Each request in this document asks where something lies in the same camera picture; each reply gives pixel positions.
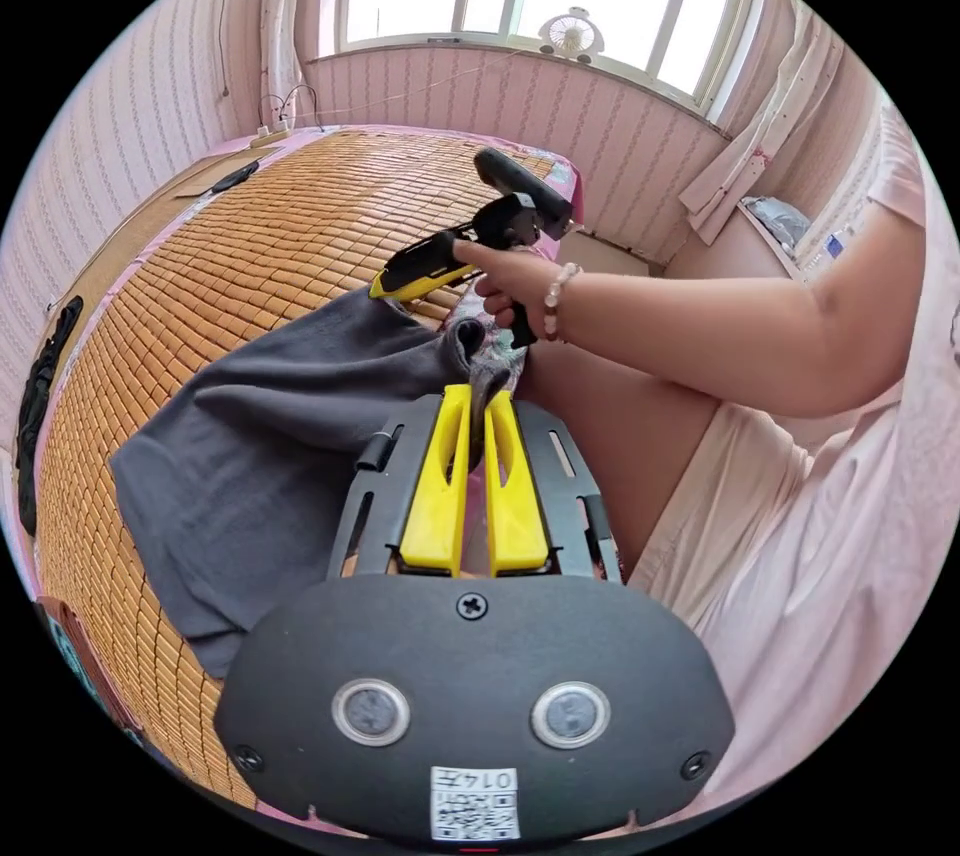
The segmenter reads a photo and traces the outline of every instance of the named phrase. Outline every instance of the screw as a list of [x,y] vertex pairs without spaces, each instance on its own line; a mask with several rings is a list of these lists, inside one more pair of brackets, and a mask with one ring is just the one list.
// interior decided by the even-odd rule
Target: screw
[[480,619],[487,611],[487,601],[478,593],[466,593],[457,600],[457,612],[464,619]]
[[710,762],[709,753],[694,753],[681,767],[680,775],[688,782],[699,779],[707,771]]
[[263,757],[250,746],[238,746],[233,755],[245,773],[259,773],[263,769]]

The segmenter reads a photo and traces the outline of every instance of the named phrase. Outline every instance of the black cloth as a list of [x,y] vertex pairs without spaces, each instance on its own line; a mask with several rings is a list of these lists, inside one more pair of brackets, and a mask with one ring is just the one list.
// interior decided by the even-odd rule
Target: black cloth
[[43,426],[47,406],[50,403],[50,387],[63,347],[77,325],[83,309],[83,300],[74,296],[60,311],[53,335],[44,343],[40,355],[30,367],[27,385],[20,400],[20,415],[17,419],[17,459],[20,470],[17,480],[17,503],[20,522],[31,535],[37,533],[37,491],[34,481],[34,457],[37,440]]
[[116,452],[147,579],[211,676],[325,577],[354,462],[399,404],[503,386],[505,372],[471,367],[483,340],[476,320],[437,334],[355,290],[202,369]]

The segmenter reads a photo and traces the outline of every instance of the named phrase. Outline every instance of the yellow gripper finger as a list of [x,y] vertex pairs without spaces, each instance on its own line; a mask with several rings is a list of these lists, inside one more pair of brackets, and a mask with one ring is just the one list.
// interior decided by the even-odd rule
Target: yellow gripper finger
[[[484,437],[490,575],[541,569],[547,562],[547,537],[507,390],[487,406]],[[502,483],[501,467],[506,476]]]
[[400,541],[411,569],[460,575],[470,455],[470,387],[447,386]]

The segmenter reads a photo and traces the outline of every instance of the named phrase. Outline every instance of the pink shirt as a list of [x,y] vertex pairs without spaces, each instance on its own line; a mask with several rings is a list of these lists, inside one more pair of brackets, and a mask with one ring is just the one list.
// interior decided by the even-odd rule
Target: pink shirt
[[770,783],[873,688],[920,615],[960,514],[960,247],[926,160],[885,110],[869,197],[926,227],[906,374],[818,452],[797,499],[696,629],[737,733],[686,819]]

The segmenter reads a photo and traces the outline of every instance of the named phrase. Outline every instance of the bed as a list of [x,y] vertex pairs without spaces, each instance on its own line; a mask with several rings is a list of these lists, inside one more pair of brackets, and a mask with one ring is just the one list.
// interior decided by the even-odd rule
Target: bed
[[[220,147],[216,154],[249,145]],[[219,684],[167,621],[114,504],[108,456],[205,364],[365,286],[397,249],[493,197],[473,168],[495,145],[574,203],[569,161],[486,137],[399,127],[298,130],[247,182],[184,207],[86,321],[37,450],[36,595],[125,730],[192,781],[248,808],[212,728]],[[543,243],[546,255],[555,246]],[[413,307],[442,325],[460,290]]]

